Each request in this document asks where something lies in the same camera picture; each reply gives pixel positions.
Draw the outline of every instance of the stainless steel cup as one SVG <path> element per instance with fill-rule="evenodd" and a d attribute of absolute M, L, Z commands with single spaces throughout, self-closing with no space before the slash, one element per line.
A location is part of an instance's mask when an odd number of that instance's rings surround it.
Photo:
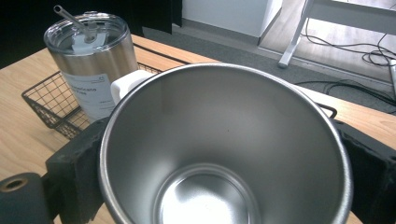
<path fill-rule="evenodd" d="M 53 24 L 44 34 L 50 54 L 90 122 L 108 117 L 115 107 L 112 81 L 138 69 L 127 23 L 106 13 L 76 16 Z"/>
<path fill-rule="evenodd" d="M 118 104 L 100 151 L 117 223 L 345 223 L 347 153 L 289 83 L 226 63 L 150 77 Z"/>

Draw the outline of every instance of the tumbler label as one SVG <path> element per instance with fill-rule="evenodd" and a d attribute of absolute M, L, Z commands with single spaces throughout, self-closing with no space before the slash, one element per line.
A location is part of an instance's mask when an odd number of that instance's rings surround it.
<path fill-rule="evenodd" d="M 114 107 L 110 81 L 106 74 L 75 76 L 62 72 L 90 123 L 110 116 Z"/>

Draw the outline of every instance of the wooden table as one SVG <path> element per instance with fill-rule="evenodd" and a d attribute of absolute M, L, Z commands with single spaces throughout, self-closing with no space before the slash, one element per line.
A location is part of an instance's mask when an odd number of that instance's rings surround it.
<path fill-rule="evenodd" d="M 133 36 L 136 44 L 189 63 L 214 62 L 181 49 Z M 135 49 L 137 60 L 160 70 L 181 65 L 142 49 Z M 46 173 L 45 161 L 68 140 L 47 128 L 26 104 L 21 93 L 58 71 L 46 49 L 0 70 L 0 179 L 24 172 Z M 300 88 L 317 103 L 338 110 L 337 118 L 384 144 L 396 148 L 396 117 L 355 105 L 321 93 Z M 103 206 L 93 223 L 113 223 Z M 348 224 L 361 223 L 352 213 Z"/>

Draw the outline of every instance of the wire basket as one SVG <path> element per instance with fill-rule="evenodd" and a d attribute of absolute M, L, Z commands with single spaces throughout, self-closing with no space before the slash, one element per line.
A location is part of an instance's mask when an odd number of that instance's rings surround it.
<path fill-rule="evenodd" d="M 138 65 L 139 69 L 152 74 L 161 72 L 142 63 Z M 73 139 L 90 125 L 61 72 L 35 84 L 24 91 L 21 96 L 47 127 L 56 130 L 68 139 Z"/>

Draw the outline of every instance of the white desk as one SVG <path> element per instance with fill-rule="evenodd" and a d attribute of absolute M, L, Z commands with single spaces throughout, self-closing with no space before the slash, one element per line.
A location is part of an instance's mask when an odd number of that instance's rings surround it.
<path fill-rule="evenodd" d="M 332 0 L 307 0 L 296 32 L 278 63 L 280 67 L 286 68 L 289 65 L 308 18 L 396 35 L 396 11 L 394 10 Z"/>

